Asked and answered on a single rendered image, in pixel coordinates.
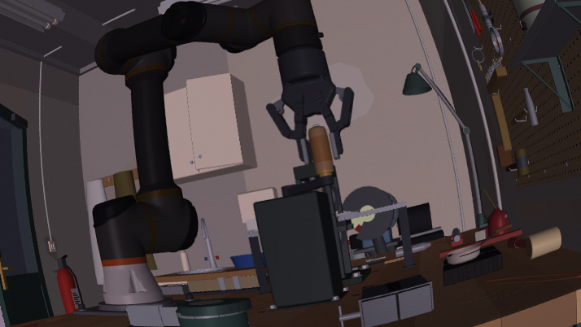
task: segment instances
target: ceiling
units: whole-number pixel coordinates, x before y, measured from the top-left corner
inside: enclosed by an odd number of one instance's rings
[[[94,67],[94,48],[101,37],[115,28],[128,28],[159,15],[162,0],[46,0],[59,7],[64,20],[40,32],[0,15],[0,47],[41,60],[76,75]],[[248,8],[258,0],[231,0],[222,6]],[[135,11],[103,26],[127,11]],[[52,50],[59,48],[45,57]]]

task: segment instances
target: container lid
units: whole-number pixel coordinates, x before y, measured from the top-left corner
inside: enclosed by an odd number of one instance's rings
[[[252,307],[250,299],[210,299],[183,303],[177,306],[182,316],[220,316],[244,312]]]

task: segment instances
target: dark green door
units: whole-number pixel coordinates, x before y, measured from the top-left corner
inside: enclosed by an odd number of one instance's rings
[[[30,203],[26,124],[0,104],[0,307],[6,326],[53,316]]]

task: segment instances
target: fire extinguisher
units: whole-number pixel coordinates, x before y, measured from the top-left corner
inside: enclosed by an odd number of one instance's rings
[[[85,304],[81,297],[81,288],[79,288],[75,273],[67,266],[66,258],[67,256],[64,255],[62,258],[56,260],[59,264],[59,274],[57,274],[56,279],[59,281],[60,296],[63,298],[64,311],[66,313],[71,313],[76,310],[84,311]]]

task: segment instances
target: door frame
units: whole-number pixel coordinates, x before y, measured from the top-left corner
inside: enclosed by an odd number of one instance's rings
[[[33,218],[33,204],[30,197],[30,183],[28,178],[28,141],[26,137],[26,128],[28,127],[28,121],[24,118],[18,116],[15,112],[4,107],[0,103],[0,119],[4,119],[8,123],[14,125],[16,128],[20,129],[22,132],[22,154],[23,154],[23,165],[24,165],[24,187],[26,189],[26,203],[28,208],[28,222],[30,225],[30,233],[32,234],[31,239],[33,240],[34,257],[37,264],[37,270],[39,274],[39,279],[41,282],[42,297],[44,298],[44,303],[46,307],[46,313],[48,317],[54,316],[52,311],[52,306],[50,305],[50,298],[48,294],[48,289],[46,288],[45,274],[42,270],[41,256],[38,251],[38,241],[37,232],[34,228],[34,218]],[[2,314],[5,319],[8,317],[8,312],[6,311],[6,304],[4,303],[4,298],[0,296],[0,305],[2,305]]]

